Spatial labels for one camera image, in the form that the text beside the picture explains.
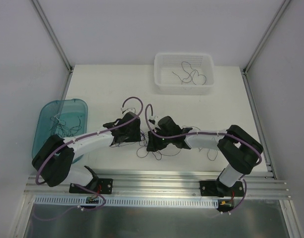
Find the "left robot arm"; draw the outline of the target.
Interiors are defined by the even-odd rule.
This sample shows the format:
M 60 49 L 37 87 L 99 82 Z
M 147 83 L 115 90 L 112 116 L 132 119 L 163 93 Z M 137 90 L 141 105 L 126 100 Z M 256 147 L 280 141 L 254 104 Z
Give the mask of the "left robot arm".
M 87 193 L 99 191 L 97 174 L 89 166 L 76 167 L 73 161 L 99 148 L 141 140 L 141 120 L 133 112 L 105 123 L 99 130 L 77 137 L 50 136 L 32 161 L 36 169 L 36 184 L 55 187 L 69 183 Z

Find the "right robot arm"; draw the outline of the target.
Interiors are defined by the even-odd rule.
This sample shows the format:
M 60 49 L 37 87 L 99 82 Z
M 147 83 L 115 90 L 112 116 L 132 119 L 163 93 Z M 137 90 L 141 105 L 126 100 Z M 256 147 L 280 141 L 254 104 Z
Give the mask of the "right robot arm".
M 212 196 L 224 197 L 233 191 L 234 184 L 262 161 L 263 146 L 237 125 L 222 131 L 203 131 L 192 127 L 181 128 L 170 116 L 146 118 L 147 151 L 155 152 L 172 144 L 179 149 L 208 149 L 221 152 L 228 165 L 213 185 L 205 188 Z

